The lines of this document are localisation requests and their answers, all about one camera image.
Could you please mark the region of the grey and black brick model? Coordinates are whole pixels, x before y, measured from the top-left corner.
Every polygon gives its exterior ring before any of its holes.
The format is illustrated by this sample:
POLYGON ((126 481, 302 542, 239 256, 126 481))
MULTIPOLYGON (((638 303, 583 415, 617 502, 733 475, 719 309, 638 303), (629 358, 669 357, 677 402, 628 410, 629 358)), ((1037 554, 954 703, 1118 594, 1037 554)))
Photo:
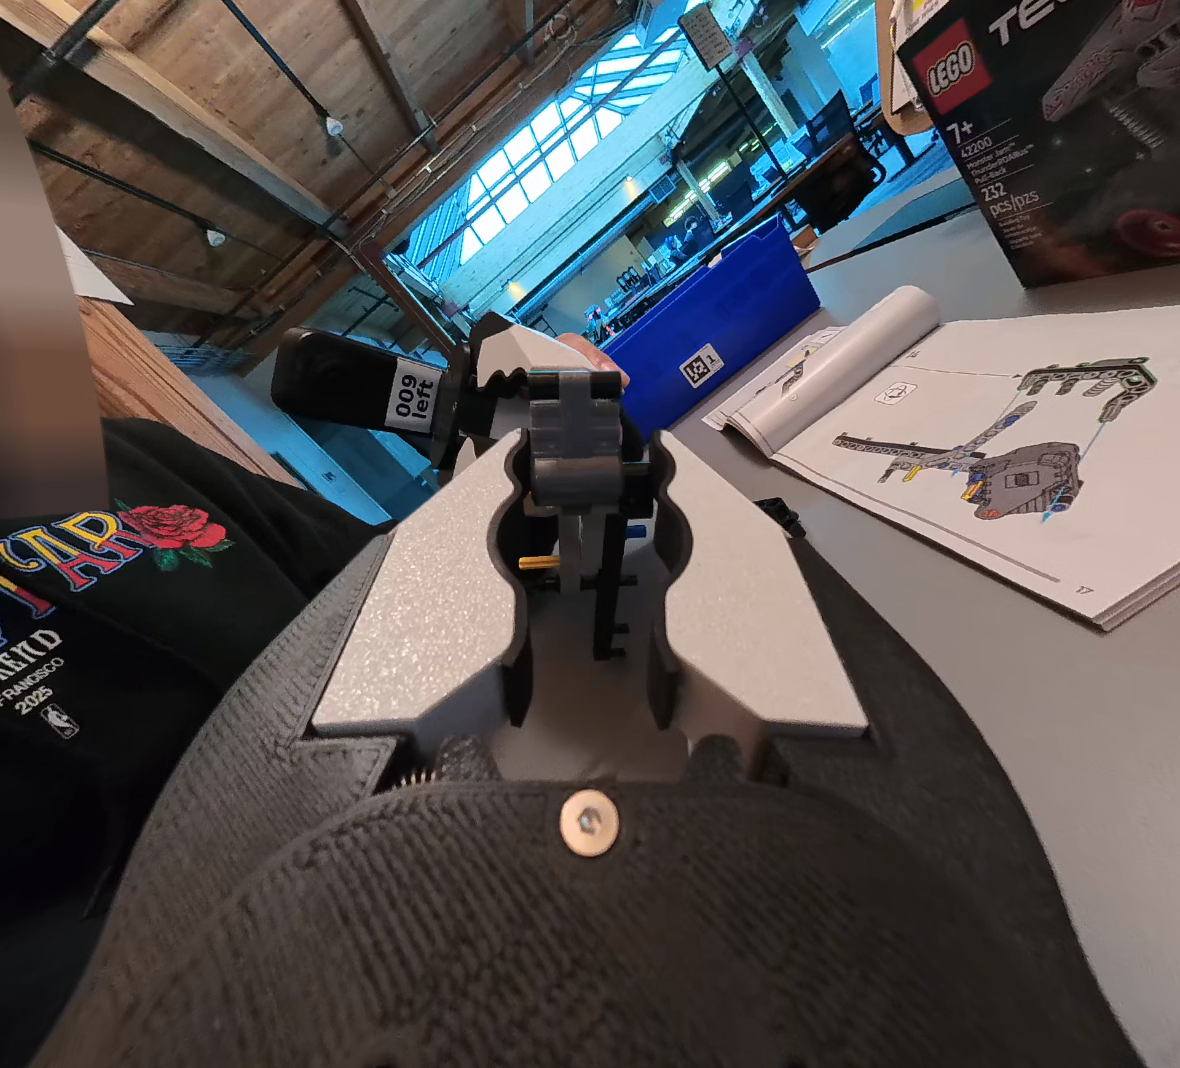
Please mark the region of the grey and black brick model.
POLYGON ((531 590, 595 597, 592 656, 622 658, 629 633, 616 612, 626 545, 654 512, 639 431, 622 410, 617 371, 539 368, 527 383, 522 537, 512 566, 531 590))

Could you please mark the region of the white instruction booklet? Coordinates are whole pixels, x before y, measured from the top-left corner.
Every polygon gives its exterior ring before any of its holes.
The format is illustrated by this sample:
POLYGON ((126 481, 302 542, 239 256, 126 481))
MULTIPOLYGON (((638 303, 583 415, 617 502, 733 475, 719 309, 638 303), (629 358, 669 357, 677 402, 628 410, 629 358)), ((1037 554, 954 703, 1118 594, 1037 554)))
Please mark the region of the white instruction booklet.
POLYGON ((1179 309, 946 323, 904 286, 703 421, 1112 630, 1179 576, 1179 309))

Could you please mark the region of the black office chair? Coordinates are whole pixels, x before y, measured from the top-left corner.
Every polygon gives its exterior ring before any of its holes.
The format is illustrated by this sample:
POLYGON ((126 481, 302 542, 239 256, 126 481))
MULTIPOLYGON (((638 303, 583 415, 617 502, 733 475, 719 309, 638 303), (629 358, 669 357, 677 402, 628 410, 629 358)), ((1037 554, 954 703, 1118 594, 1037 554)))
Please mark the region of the black office chair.
POLYGON ((848 220, 886 172, 864 147, 842 91, 808 122, 816 153, 795 191, 808 223, 822 234, 848 220))

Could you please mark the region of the blue bin with square tag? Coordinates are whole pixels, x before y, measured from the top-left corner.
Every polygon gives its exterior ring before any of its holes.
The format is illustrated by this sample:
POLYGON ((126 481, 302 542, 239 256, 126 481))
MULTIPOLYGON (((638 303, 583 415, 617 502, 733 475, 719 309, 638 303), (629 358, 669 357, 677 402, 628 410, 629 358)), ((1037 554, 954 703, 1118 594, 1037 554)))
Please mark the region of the blue bin with square tag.
POLYGON ((622 410, 649 439, 819 309, 783 218, 765 220, 606 343, 629 375, 622 410))

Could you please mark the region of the person's black printed sweatshirt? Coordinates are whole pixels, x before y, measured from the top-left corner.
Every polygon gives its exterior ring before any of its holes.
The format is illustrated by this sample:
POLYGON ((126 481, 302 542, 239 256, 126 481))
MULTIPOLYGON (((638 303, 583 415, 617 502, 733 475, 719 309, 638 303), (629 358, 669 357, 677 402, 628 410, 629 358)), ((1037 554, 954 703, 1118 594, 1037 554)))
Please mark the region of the person's black printed sweatshirt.
POLYGON ((2 1062, 85 968, 163 786, 370 524, 178 430, 101 422, 111 507, 4 519, 2 1062))

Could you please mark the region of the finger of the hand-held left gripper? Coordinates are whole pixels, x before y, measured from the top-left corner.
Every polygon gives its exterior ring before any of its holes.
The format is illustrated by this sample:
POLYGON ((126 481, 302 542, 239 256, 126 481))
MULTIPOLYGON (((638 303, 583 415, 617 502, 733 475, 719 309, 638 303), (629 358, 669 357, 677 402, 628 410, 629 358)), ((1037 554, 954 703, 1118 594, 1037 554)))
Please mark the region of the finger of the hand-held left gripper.
POLYGON ((530 402, 525 396, 495 398, 472 395, 460 412, 462 444, 460 465, 469 466, 506 434, 530 423, 530 402))
POLYGON ((592 371, 592 361, 563 341, 505 318, 482 318, 472 327, 471 351, 478 384, 510 380, 519 372, 592 371))

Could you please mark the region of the white hanging sign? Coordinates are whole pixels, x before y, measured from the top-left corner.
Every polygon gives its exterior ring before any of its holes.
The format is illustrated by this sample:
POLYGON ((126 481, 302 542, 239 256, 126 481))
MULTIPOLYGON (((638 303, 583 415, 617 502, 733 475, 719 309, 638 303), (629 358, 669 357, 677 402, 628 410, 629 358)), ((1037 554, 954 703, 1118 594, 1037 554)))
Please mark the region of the white hanging sign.
POLYGON ((706 1, 686 11, 677 26, 708 73, 719 69, 735 54, 734 43, 706 1))

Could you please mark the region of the black ceiling pipe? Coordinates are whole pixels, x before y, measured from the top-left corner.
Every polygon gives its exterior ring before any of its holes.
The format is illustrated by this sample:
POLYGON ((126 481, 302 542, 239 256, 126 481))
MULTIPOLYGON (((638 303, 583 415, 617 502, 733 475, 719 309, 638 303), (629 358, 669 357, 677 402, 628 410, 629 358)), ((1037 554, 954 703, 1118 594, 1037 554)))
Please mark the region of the black ceiling pipe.
POLYGON ((288 83, 296 88, 301 94, 303 100, 309 104, 316 115, 318 116, 322 123, 322 116, 324 113, 330 113, 327 106, 324 106, 316 96, 311 92, 308 86, 298 78, 296 72, 287 64, 287 62, 279 54, 274 48, 270 41, 261 33, 256 25, 244 14, 243 9, 236 0, 220 0, 231 16, 244 28, 245 33, 250 40, 259 46, 263 53, 274 63, 275 68, 288 80, 288 83))

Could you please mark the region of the grey desk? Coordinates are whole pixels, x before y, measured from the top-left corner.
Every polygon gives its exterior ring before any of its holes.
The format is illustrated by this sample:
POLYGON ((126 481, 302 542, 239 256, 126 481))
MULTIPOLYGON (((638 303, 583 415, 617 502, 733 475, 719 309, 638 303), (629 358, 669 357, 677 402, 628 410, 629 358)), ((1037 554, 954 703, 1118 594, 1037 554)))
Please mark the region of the grey desk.
POLYGON ((779 496, 819 553, 923 657, 1024 801, 1087 957, 1149 1066, 1178 1066, 1178 591, 1110 634, 1060 615, 922 539, 803 482, 703 415, 798 339, 912 283, 946 319, 1178 302, 1178 266, 1024 289, 979 211, 851 256, 906 195, 822 236, 824 309, 672 427, 752 498, 779 496))

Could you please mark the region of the person's left hand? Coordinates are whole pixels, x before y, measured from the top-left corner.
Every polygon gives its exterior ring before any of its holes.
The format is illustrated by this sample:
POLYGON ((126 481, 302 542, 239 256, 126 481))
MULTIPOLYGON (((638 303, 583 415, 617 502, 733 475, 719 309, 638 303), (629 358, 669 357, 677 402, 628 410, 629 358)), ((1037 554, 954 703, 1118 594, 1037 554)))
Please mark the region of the person's left hand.
POLYGON ((606 352, 600 350, 587 339, 573 334, 562 334, 557 337, 557 342, 560 342, 570 350, 584 356, 590 362, 591 367, 597 371, 617 372, 621 379, 622 389, 624 391, 628 389, 631 383, 629 374, 622 368, 622 366, 619 366, 616 361, 607 356, 606 352))

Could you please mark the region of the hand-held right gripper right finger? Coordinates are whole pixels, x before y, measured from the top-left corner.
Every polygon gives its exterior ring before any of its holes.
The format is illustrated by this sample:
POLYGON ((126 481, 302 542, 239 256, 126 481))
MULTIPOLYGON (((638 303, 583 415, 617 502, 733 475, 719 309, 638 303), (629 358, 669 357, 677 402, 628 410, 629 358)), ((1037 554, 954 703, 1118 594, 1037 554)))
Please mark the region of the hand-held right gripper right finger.
POLYGON ((767 511, 665 431, 650 442, 658 596, 648 700, 687 738, 864 736, 866 709, 767 511))

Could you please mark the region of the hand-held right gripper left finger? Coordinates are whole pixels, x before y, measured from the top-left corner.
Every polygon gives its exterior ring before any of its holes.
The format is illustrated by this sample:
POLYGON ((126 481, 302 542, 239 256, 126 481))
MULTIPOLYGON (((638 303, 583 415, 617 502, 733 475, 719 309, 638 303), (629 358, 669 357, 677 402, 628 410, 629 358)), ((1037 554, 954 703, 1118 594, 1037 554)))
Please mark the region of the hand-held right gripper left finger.
POLYGON ((493 735, 527 639, 498 529, 522 494, 516 428, 392 534, 312 715, 325 738, 493 735))

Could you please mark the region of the black toy set box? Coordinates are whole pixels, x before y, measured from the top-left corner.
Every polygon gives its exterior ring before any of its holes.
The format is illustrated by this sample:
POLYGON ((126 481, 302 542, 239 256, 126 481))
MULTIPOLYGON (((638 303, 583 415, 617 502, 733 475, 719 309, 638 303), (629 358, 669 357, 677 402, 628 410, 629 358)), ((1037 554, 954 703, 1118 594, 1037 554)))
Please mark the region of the black toy set box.
POLYGON ((1027 288, 1178 263, 1179 0, 896 0, 898 47, 1027 288))

